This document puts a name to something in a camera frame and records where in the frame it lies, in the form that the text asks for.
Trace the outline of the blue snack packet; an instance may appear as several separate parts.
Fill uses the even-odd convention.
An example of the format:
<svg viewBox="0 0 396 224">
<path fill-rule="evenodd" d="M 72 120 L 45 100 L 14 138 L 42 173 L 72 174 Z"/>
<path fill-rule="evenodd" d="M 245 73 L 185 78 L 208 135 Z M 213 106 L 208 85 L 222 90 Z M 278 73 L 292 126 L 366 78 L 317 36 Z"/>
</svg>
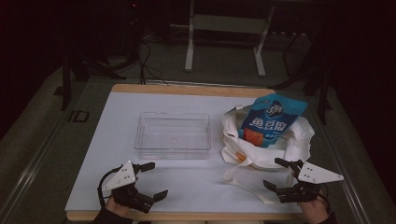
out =
<svg viewBox="0 0 396 224">
<path fill-rule="evenodd" d="M 269 147 L 299 118 L 307 102 L 272 93 L 255 100 L 245 115 L 238 137 L 255 147 Z"/>
</svg>

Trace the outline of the white cloth tote bag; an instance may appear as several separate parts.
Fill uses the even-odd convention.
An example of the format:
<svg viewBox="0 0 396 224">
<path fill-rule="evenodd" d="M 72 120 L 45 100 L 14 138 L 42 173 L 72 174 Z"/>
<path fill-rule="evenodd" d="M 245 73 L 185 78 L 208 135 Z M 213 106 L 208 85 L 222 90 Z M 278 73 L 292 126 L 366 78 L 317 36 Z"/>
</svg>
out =
<svg viewBox="0 0 396 224">
<path fill-rule="evenodd" d="M 315 131 L 306 118 L 299 117 L 274 145 L 255 147 L 248 141 L 239 138 L 237 131 L 249 109 L 250 106 L 242 107 L 238 105 L 222 117 L 225 147 L 221 150 L 221 155 L 225 162 L 234 164 L 234 167 L 224 174 L 224 182 L 250 191 L 263 204 L 280 206 L 278 200 L 266 198 L 262 193 L 242 185 L 233 177 L 233 173 L 239 167 L 249 166 L 265 171 L 286 171 L 286 168 L 275 163 L 275 158 L 285 159 L 286 161 L 307 161 L 310 158 L 310 142 Z M 235 152 L 239 152 L 246 159 L 244 161 L 238 160 Z"/>
</svg>

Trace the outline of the metal floor rail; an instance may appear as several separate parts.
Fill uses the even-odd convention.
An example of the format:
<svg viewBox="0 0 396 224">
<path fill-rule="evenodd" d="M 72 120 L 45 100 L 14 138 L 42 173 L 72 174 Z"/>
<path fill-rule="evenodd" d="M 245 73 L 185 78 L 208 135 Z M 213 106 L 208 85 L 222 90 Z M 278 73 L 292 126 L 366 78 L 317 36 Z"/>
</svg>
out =
<svg viewBox="0 0 396 224">
<path fill-rule="evenodd" d="M 370 224 L 350 176 L 340 161 L 341 157 L 335 151 L 336 147 L 330 134 L 322 125 L 312 105 L 308 107 L 308 114 L 316 132 L 312 140 L 313 149 L 310 161 L 344 177 L 341 181 L 327 184 L 331 209 L 335 212 L 338 222 L 340 224 Z"/>
<path fill-rule="evenodd" d="M 0 207 L 0 224 L 66 224 L 64 206 L 76 179 L 68 158 L 73 128 L 57 120 Z"/>
</svg>

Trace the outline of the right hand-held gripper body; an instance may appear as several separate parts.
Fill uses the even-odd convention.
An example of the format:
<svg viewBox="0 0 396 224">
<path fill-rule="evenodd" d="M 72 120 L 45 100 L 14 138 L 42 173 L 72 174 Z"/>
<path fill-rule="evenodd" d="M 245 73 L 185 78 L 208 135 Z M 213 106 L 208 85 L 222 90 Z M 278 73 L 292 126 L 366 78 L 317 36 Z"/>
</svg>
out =
<svg viewBox="0 0 396 224">
<path fill-rule="evenodd" d="M 342 181 L 344 177 L 308 161 L 294 161 L 294 178 L 297 183 L 284 189 L 276 189 L 276 195 L 282 203 L 307 203 L 314 201 L 322 184 Z"/>
</svg>

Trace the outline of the black floor bracket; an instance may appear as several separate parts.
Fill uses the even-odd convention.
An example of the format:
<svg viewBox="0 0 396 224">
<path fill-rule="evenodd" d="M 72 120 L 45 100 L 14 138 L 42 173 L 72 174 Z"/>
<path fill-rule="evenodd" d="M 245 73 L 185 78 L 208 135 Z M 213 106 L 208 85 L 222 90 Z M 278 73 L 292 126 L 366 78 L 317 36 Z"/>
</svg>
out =
<svg viewBox="0 0 396 224">
<path fill-rule="evenodd" d="M 68 118 L 68 122 L 86 122 L 90 116 L 88 111 L 73 110 Z"/>
</svg>

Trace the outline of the white metal stand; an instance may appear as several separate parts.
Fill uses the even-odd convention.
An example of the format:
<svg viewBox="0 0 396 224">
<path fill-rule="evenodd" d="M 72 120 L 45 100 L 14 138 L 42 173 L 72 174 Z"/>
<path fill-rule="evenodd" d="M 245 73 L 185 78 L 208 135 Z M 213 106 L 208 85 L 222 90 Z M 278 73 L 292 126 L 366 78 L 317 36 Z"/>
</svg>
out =
<svg viewBox="0 0 396 224">
<path fill-rule="evenodd" d="M 185 60 L 185 71 L 191 72 L 194 56 L 194 31 L 219 31 L 243 34 L 255 34 L 261 37 L 253 48 L 254 60 L 259 77 L 265 77 L 266 71 L 262 60 L 262 49 L 269 33 L 270 24 L 276 11 L 276 6 L 271 5 L 265 19 L 238 18 L 218 15 L 196 14 L 194 12 L 195 0 L 190 0 L 189 13 L 189 39 Z"/>
</svg>

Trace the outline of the person's right hand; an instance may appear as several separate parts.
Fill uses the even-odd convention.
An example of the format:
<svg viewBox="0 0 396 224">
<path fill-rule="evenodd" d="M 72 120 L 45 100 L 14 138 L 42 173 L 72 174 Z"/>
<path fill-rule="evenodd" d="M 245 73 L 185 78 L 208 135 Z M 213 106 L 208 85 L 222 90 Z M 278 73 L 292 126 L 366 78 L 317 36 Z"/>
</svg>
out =
<svg viewBox="0 0 396 224">
<path fill-rule="evenodd" d="M 319 224 L 329 217 L 326 203 L 321 199 L 316 199 L 307 203 L 299 203 L 299 206 L 308 224 Z"/>
</svg>

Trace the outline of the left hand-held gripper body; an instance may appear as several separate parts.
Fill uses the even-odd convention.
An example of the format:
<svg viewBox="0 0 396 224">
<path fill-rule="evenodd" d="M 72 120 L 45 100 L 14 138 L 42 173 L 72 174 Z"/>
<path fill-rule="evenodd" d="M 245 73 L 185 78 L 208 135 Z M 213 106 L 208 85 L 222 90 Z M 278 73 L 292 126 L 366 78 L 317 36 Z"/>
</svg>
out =
<svg viewBox="0 0 396 224">
<path fill-rule="evenodd" d="M 153 198 L 141 194 L 135 187 L 136 175 L 140 172 L 139 165 L 127 161 L 122 166 L 107 172 L 102 180 L 110 174 L 114 175 L 105 183 L 102 191 L 110 190 L 116 203 L 147 214 L 154 201 Z"/>
</svg>

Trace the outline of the clear plastic box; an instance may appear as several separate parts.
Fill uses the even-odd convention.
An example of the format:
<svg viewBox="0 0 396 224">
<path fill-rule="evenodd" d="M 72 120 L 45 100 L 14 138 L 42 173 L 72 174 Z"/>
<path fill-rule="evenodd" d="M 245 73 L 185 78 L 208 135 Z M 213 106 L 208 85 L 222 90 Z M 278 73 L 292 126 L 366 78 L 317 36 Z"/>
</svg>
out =
<svg viewBox="0 0 396 224">
<path fill-rule="evenodd" d="M 211 149 L 209 116 L 142 112 L 134 149 L 142 160 L 205 160 Z"/>
</svg>

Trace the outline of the person's left hand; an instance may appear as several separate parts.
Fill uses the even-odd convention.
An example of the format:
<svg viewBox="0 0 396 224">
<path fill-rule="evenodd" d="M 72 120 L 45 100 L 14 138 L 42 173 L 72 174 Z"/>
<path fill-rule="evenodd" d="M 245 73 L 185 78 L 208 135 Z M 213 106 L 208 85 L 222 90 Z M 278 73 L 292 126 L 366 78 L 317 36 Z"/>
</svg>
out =
<svg viewBox="0 0 396 224">
<path fill-rule="evenodd" d="M 120 217 L 126 217 L 131 209 L 126 206 L 122 206 L 118 203 L 115 202 L 115 200 L 112 197 L 109 197 L 106 202 L 106 210 L 120 216 Z"/>
</svg>

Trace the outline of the black tripod stand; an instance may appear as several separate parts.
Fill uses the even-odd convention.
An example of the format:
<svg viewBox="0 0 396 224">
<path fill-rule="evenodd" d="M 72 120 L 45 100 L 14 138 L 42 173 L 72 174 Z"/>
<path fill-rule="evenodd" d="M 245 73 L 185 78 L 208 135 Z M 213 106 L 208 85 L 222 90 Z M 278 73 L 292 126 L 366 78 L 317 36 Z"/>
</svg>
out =
<svg viewBox="0 0 396 224">
<path fill-rule="evenodd" d="M 77 49 L 74 45 L 67 45 L 64 49 L 61 95 L 63 97 L 62 110 L 66 110 L 71 102 L 71 74 L 74 74 L 77 80 L 87 81 L 90 75 L 87 68 L 94 70 L 114 79 L 124 79 L 112 72 L 109 68 L 101 65 L 99 62 L 90 58 L 82 50 Z"/>
<path fill-rule="evenodd" d="M 331 69 L 328 63 L 328 53 L 324 47 L 326 35 L 320 31 L 312 40 L 311 47 L 302 62 L 297 66 L 291 77 L 286 81 L 275 84 L 273 89 L 284 89 L 300 80 L 305 79 L 303 87 L 305 96 L 318 96 L 318 118 L 323 125 L 327 124 L 326 110 L 330 108 L 327 101 Z"/>
</svg>

